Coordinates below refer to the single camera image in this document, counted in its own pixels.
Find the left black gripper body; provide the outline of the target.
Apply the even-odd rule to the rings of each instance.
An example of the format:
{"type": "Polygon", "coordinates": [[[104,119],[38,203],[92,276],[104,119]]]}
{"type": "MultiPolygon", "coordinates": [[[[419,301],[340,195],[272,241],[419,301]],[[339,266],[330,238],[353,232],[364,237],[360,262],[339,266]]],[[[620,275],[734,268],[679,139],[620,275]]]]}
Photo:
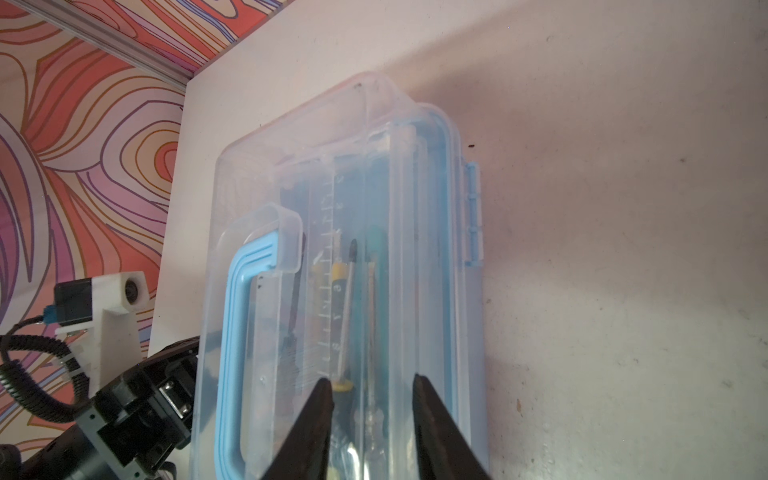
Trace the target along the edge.
{"type": "Polygon", "coordinates": [[[94,479],[155,479],[192,436],[199,337],[177,341],[119,374],[76,417],[94,450],[94,479]]]}

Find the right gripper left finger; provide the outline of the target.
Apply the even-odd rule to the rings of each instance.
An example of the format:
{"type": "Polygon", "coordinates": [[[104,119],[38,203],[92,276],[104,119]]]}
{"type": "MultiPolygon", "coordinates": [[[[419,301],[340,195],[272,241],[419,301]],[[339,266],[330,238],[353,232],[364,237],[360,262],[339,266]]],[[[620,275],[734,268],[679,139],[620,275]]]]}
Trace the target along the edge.
{"type": "Polygon", "coordinates": [[[263,480],[326,480],[334,401],[329,379],[319,379],[263,480]]]}

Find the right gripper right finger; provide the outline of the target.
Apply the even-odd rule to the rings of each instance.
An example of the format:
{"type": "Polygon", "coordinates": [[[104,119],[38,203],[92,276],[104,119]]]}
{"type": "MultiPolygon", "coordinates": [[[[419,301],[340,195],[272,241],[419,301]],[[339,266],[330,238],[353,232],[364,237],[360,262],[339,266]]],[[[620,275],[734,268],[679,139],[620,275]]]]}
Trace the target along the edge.
{"type": "Polygon", "coordinates": [[[414,375],[412,409],[420,479],[490,479],[424,375],[414,375]]]}

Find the black yellow screwdriver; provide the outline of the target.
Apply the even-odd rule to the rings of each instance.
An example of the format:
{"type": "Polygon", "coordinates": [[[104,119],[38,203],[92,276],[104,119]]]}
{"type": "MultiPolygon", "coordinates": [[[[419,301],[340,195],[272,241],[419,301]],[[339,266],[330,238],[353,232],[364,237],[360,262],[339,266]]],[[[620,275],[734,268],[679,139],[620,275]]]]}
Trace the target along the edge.
{"type": "Polygon", "coordinates": [[[355,269],[358,258],[358,242],[349,244],[346,262],[337,256],[339,262],[331,268],[331,337],[329,378],[332,390],[348,393],[353,388],[349,378],[349,340],[352,316],[352,300],[355,284],[355,269]]]}

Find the clear tool box lid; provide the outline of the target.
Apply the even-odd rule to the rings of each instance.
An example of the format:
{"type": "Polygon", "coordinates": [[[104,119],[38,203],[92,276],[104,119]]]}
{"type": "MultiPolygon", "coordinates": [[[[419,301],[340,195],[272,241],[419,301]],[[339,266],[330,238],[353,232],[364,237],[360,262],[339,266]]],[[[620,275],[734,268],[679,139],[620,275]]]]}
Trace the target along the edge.
{"type": "Polygon", "coordinates": [[[320,379],[336,403],[331,477],[417,477],[416,375],[486,464],[480,205],[453,122],[378,73],[227,146],[192,477],[261,477],[320,379]]]}

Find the blue plastic tool box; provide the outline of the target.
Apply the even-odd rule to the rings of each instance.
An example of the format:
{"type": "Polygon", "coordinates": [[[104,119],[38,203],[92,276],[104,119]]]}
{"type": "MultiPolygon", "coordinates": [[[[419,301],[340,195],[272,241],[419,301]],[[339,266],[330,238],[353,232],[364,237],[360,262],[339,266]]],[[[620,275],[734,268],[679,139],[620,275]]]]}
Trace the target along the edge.
{"type": "Polygon", "coordinates": [[[465,159],[458,127],[440,108],[419,105],[436,126],[436,210],[440,258],[443,360],[424,371],[458,431],[484,470],[489,435],[483,327],[483,218],[481,172],[465,159]]]}

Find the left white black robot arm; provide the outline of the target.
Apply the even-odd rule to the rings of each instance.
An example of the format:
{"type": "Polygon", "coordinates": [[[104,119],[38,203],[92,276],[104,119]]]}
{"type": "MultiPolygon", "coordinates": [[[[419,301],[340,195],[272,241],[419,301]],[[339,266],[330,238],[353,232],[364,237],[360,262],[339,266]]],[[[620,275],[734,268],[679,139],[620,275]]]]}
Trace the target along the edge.
{"type": "Polygon", "coordinates": [[[124,371],[80,410],[75,423],[29,459],[1,447],[3,479],[176,479],[168,460],[189,445],[199,339],[124,371]]]}

